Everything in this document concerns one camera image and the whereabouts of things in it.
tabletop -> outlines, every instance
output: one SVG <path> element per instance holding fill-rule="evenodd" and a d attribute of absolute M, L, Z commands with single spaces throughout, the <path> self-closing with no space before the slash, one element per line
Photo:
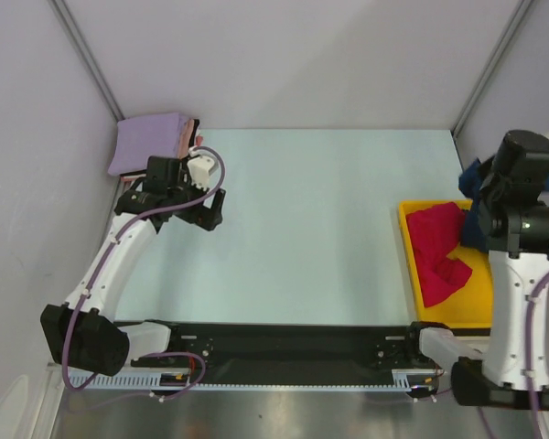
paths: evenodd
<path fill-rule="evenodd" d="M 223 223 L 212 232 L 166 223 L 128 281 L 118 320 L 414 320 L 397 207 L 405 199 L 461 198 L 449 131 L 203 136 L 226 164 Z"/>

yellow tray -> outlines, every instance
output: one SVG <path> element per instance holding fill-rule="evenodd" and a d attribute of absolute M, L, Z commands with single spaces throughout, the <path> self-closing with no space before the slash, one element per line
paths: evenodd
<path fill-rule="evenodd" d="M 452 328 L 490 328 L 492 323 L 492 276 L 488 255 L 475 249 L 458 245 L 449 257 L 460 259 L 472 269 L 472 275 L 466 286 L 457 290 L 439 305 L 425 308 L 421 295 L 421 284 L 414 262 L 413 245 L 406 224 L 406 216 L 417 210 L 429 209 L 436 204 L 448 203 L 447 200 L 403 201 L 399 204 L 399 222 L 403 234 L 407 265 L 413 285 L 414 304 L 417 318 L 426 322 L 445 323 Z M 471 200 L 455 200 L 462 209 L 469 209 Z"/>

wall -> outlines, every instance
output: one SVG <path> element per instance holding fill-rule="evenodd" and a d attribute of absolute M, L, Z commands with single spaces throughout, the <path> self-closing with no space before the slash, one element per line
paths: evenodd
<path fill-rule="evenodd" d="M 68 0 L 126 117 L 450 129 L 518 0 Z"/>
<path fill-rule="evenodd" d="M 48 2 L 0 1 L 0 398 L 27 376 L 22 423 L 49 359 L 40 313 L 71 291 L 102 237 L 114 126 Z"/>
<path fill-rule="evenodd" d="M 464 165 L 487 158 L 513 128 L 549 130 L 549 0 L 537 2 L 457 140 Z M 547 349 L 549 352 L 549 317 Z"/>

